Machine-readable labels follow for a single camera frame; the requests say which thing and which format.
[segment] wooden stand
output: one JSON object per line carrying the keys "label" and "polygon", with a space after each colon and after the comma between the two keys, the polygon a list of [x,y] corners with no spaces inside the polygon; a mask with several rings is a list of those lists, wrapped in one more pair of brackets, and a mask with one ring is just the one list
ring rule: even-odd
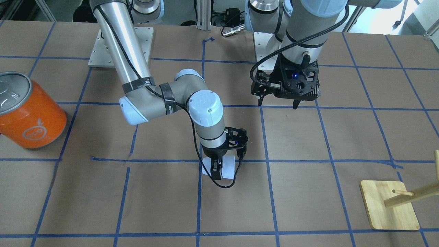
{"label": "wooden stand", "polygon": [[406,190],[396,181],[361,181],[360,188],[371,228],[379,230],[419,230],[411,202],[439,194],[439,151],[435,150],[438,181]]}

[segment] black electrical device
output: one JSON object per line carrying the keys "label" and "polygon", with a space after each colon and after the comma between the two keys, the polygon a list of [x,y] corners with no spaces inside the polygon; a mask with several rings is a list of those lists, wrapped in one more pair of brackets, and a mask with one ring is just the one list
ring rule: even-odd
{"label": "black electrical device", "polygon": [[226,10],[225,27],[236,27],[241,24],[241,17],[238,8],[228,8]]}

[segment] orange jar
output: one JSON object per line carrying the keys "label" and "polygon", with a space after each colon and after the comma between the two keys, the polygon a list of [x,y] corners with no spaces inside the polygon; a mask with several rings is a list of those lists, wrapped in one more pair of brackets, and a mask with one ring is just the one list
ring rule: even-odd
{"label": "orange jar", "polygon": [[53,142],[66,123],[65,112],[36,82],[18,72],[0,73],[0,133],[33,149]]}

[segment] orange fruit logo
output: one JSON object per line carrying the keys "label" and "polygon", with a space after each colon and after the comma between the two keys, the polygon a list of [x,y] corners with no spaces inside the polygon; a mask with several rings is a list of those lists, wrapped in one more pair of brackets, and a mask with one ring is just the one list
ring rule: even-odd
{"label": "orange fruit logo", "polygon": [[33,126],[25,130],[23,132],[23,137],[32,141],[40,140],[41,138],[45,137],[47,134],[47,129],[43,126],[44,123],[41,122],[40,118],[38,119],[37,124],[37,126]]}

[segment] wooden base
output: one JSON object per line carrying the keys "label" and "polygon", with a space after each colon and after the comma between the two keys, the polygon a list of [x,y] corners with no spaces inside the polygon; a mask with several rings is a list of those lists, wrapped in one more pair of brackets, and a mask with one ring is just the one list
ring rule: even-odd
{"label": "wooden base", "polygon": [[397,196],[393,189],[407,191],[404,183],[397,181],[363,180],[360,184],[364,205],[371,228],[377,230],[419,230],[419,222],[411,203],[385,207],[384,200]]}

